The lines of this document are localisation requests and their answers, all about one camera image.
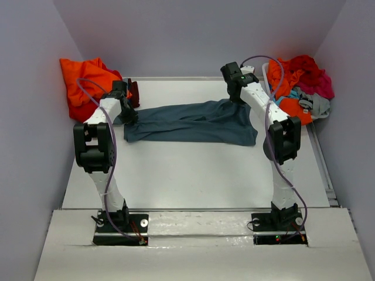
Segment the blue-grey t shirt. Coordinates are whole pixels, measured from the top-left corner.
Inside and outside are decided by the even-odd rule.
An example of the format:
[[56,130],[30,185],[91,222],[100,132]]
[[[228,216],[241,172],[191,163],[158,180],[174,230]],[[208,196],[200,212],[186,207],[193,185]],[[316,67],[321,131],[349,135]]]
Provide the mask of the blue-grey t shirt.
[[228,99],[170,105],[138,111],[136,123],[124,125],[129,142],[203,142],[255,146],[257,130],[250,106]]

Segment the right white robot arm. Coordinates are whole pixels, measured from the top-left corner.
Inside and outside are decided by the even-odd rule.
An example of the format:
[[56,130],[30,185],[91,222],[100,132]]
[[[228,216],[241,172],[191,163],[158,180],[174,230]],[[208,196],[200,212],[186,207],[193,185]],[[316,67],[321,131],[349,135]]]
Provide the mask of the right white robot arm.
[[262,88],[253,71],[240,68],[236,62],[220,69],[227,84],[230,101],[247,104],[264,121],[263,151],[272,167],[273,196],[271,211],[252,215],[255,232],[283,232],[299,224],[298,211],[292,189],[294,159],[301,147],[301,121],[284,112]]

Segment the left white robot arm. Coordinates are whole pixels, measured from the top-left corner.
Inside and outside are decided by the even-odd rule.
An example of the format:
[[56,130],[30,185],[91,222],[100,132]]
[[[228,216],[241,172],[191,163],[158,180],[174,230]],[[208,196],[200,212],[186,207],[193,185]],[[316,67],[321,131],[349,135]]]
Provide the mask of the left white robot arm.
[[128,228],[130,218],[126,200],[114,177],[117,164],[114,123],[133,125],[138,121],[138,113],[128,100],[125,81],[112,82],[109,92],[86,78],[78,78],[76,82],[97,106],[88,118],[73,128],[76,163],[90,176],[100,196],[102,211],[94,219],[97,226],[122,234]]

